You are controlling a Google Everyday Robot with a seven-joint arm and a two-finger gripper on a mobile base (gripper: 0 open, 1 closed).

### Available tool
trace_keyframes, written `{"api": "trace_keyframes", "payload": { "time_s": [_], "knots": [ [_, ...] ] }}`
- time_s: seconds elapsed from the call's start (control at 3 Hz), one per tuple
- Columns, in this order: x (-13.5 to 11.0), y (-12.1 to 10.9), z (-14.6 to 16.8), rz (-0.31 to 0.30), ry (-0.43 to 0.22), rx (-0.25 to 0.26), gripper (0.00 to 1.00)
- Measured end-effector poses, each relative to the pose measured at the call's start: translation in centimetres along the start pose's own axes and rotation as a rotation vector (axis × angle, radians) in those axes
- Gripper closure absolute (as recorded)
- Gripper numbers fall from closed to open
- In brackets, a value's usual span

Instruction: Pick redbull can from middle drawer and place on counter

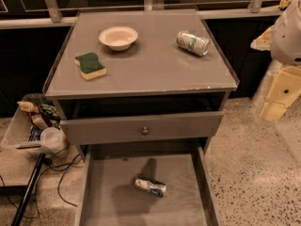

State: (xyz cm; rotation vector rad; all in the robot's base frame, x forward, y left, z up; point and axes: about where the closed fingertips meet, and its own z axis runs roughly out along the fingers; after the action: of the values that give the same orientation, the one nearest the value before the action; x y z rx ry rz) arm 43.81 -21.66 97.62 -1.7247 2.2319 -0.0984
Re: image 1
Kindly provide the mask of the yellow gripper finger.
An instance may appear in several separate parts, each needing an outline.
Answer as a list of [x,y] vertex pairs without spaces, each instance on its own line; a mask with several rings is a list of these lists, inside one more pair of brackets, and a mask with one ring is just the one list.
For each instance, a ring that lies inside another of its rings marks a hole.
[[281,68],[273,75],[260,117],[265,121],[279,120],[300,95],[301,69],[296,66]]
[[269,51],[271,49],[273,27],[268,27],[260,36],[250,43],[250,47],[259,51]]

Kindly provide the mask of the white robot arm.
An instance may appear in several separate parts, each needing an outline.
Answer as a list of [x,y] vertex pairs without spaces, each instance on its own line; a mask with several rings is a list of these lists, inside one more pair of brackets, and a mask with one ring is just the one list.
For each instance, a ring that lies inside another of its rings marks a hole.
[[252,49],[270,51],[281,64],[260,112],[266,121],[279,120],[301,95],[301,0],[281,0],[279,6],[282,14],[250,44]]

